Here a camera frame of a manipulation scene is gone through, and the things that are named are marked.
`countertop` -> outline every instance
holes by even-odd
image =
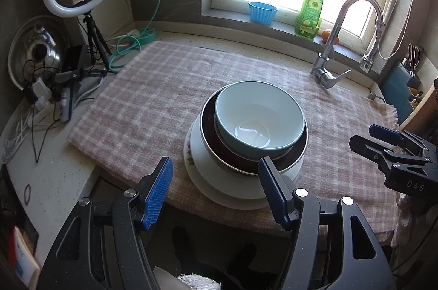
[[[158,32],[157,39],[171,41],[176,44],[236,52],[263,61],[290,66],[305,72],[310,72],[312,67],[312,64],[288,55],[222,39],[165,32]],[[120,61],[126,63],[136,53],[136,51],[132,51],[132,53],[123,57]],[[96,96],[113,78],[114,76],[109,74],[102,86],[89,97]],[[80,93],[96,83],[98,83],[96,78],[84,80]],[[348,79],[340,81],[339,85],[365,97],[370,91],[368,88]],[[371,89],[381,96],[376,84]],[[31,136],[29,135],[14,158],[7,165],[18,198],[36,231],[39,233],[35,257],[41,266],[44,264],[61,226],[75,203],[79,198],[90,194],[99,176],[99,168],[96,167],[95,163],[66,141],[70,130],[90,103],[92,101],[80,103],[74,110],[71,121],[49,131],[38,164],[34,160]],[[20,110],[21,106],[18,106],[3,131],[0,142],[5,138]],[[38,130],[34,133],[37,150],[39,150],[43,135],[44,130]],[[26,185],[31,186],[30,202],[27,206],[23,200]]]

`pink checkered cloth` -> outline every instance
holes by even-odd
[[[182,210],[230,226],[278,233],[268,207],[238,211],[213,203],[191,182],[183,142],[206,99],[241,80],[277,85],[303,109],[309,142],[297,186],[318,197],[350,195],[380,241],[396,225],[396,193],[376,165],[350,151],[354,134],[368,127],[397,127],[393,106],[335,86],[324,90],[309,73],[235,53],[156,41],[127,64],[78,120],[68,140],[98,165],[129,185],[152,173],[162,156],[174,163],[166,201]]]

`blue gripper pad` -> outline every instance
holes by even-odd
[[[174,165],[170,159],[167,159],[161,169],[158,170],[157,176],[151,190],[145,199],[145,211],[142,219],[143,228],[148,230],[157,222],[170,182],[174,177]]]
[[[404,146],[404,140],[398,130],[391,130],[382,126],[378,126],[377,124],[371,124],[368,132],[370,136],[377,138],[383,142],[397,145],[400,147]]]
[[[293,211],[293,196],[269,157],[263,157],[258,162],[258,178],[275,222],[283,229],[290,230],[292,220],[289,212]]]

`dark bowl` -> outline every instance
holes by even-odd
[[[226,86],[216,91],[209,97],[201,111],[199,119],[201,127],[202,141],[219,165],[226,166],[229,169],[235,170],[245,175],[258,176],[258,160],[248,159],[238,155],[230,150],[229,146],[218,136],[218,131],[215,128],[215,102]],[[307,147],[308,134],[307,123],[305,124],[304,132],[300,139],[292,146],[288,152],[272,160],[279,173],[283,173],[297,164],[304,155]]]

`window sill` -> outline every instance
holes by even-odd
[[[271,25],[264,26],[261,24],[253,23],[250,21],[250,16],[244,13],[225,11],[220,9],[208,9],[202,13],[202,23],[208,25],[222,26],[225,28],[232,28],[237,30],[243,30],[249,33],[255,33],[270,38],[285,41],[302,48],[314,51],[322,52],[324,42],[321,36],[316,36],[313,40],[303,38],[295,33],[293,26],[273,21]],[[338,61],[349,68],[368,76],[372,80],[375,80],[377,73],[374,71],[365,74],[359,68],[359,61],[362,54],[337,44],[333,47],[334,55],[331,57],[335,61]]]

